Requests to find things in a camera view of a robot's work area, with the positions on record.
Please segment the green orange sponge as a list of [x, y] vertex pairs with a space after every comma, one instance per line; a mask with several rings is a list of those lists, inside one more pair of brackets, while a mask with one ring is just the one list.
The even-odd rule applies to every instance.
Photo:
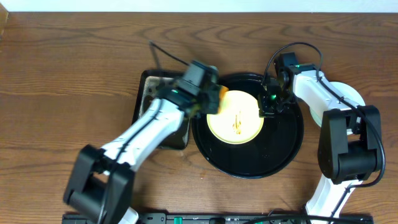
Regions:
[[223, 101], [226, 96], [226, 93], [229, 91], [229, 88], [227, 88], [223, 85], [219, 85], [219, 87], [220, 87], [220, 90], [219, 90], [218, 114], [220, 114], [221, 111], [223, 110]]

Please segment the yellow plate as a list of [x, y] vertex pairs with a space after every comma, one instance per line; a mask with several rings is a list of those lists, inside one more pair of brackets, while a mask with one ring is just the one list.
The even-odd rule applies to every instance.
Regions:
[[208, 114], [207, 125], [211, 133], [228, 144], [244, 144], [261, 131], [264, 119], [259, 116], [255, 97], [245, 91], [230, 90], [223, 101], [220, 114]]

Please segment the light green plate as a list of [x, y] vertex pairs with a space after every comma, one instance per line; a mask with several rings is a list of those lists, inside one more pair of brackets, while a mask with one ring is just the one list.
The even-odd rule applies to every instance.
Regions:
[[[348, 97], [350, 100], [358, 103], [361, 106], [365, 106], [365, 101], [363, 97], [351, 86], [342, 83], [342, 82], [330, 82], [338, 91], [340, 91], [345, 97]], [[314, 120], [314, 122], [321, 127], [322, 119], [314, 112], [312, 108], [309, 108], [310, 114]]]

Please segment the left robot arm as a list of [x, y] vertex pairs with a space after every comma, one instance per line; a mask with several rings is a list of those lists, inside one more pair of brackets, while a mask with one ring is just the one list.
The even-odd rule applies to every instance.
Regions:
[[119, 137], [99, 149], [88, 144], [79, 152], [63, 201], [93, 223], [136, 223], [139, 215], [130, 206], [136, 172], [183, 120], [218, 112], [218, 78], [215, 66], [191, 61]]

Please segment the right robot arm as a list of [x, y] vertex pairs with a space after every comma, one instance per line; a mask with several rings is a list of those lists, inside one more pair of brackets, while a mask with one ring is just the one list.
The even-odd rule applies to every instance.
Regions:
[[363, 106], [333, 86], [320, 66], [301, 64], [293, 52], [270, 59], [276, 77], [265, 73], [259, 115], [275, 117], [302, 100], [321, 120], [318, 165], [322, 177], [305, 204], [312, 223], [336, 223], [352, 191], [376, 185], [384, 175], [386, 156], [381, 118], [375, 106]]

